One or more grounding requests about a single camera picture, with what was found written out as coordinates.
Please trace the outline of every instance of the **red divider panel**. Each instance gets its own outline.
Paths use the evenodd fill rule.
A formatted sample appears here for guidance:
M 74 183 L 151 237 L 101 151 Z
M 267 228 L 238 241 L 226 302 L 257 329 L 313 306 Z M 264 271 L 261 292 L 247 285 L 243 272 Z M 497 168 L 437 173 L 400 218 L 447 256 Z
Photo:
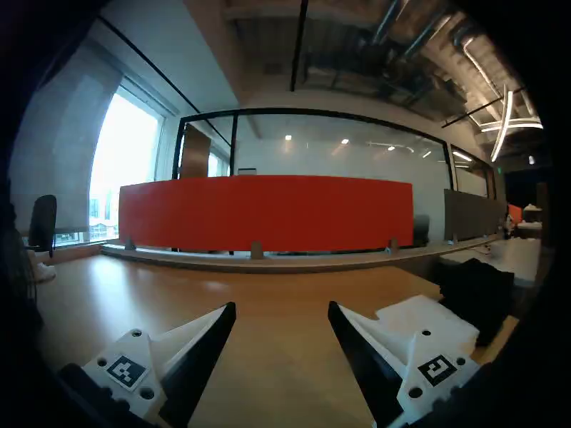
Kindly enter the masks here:
M 121 188 L 119 231 L 188 250 L 364 250 L 413 243 L 413 186 L 364 178 L 242 175 Z
M 523 209 L 520 207 L 516 207 L 510 203 L 507 204 L 507 212 L 512 216 L 514 224 L 518 224 L 522 222 L 523 219 Z

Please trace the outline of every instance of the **wooden desk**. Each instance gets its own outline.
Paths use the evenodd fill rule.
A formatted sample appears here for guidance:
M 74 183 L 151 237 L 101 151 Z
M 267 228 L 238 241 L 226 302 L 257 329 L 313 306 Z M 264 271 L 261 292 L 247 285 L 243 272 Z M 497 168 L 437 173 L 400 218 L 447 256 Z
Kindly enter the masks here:
M 229 300 L 238 318 L 190 427 L 370 427 L 327 318 L 335 300 L 367 317 L 438 286 L 396 267 L 306 275 L 199 272 L 96 256 L 39 286 L 41 345 L 80 365 L 125 331 L 157 334 Z

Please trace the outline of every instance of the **curved led light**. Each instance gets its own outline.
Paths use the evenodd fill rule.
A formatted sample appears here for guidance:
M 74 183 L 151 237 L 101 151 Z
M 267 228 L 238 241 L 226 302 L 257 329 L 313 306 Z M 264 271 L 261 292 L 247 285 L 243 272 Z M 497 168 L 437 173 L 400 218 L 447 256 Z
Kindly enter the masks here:
M 507 127 L 510 124 L 510 117 L 512 115 L 513 91 L 507 91 L 506 99 L 507 101 L 504 104 L 500 132 L 497 133 L 494 149 L 492 150 L 492 162 L 495 162 L 497 155 L 500 153 L 500 150 L 502 150 L 502 145 L 505 140 L 505 133 L 507 133 Z

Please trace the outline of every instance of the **office chair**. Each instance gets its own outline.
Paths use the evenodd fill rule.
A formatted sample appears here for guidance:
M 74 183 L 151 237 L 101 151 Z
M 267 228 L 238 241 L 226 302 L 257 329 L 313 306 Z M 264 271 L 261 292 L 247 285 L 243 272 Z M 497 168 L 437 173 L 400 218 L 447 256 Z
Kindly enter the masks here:
M 416 215 L 413 227 L 413 247 L 425 247 L 429 241 L 430 217 L 427 215 Z
M 27 250 L 37 253 L 49 251 L 49 257 L 54 256 L 57 208 L 54 195 L 44 195 L 36 199 L 31 214 Z

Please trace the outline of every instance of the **roller shade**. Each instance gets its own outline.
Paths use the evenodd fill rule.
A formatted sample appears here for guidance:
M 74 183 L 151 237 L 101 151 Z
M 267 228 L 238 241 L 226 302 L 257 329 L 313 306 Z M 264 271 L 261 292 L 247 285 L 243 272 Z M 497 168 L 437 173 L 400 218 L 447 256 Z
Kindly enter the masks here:
M 121 79 L 121 72 L 80 46 L 32 98 L 9 169 L 20 232 L 27 233 L 34 201 L 46 194 L 57 198 L 57 233 L 88 229 L 95 147 Z

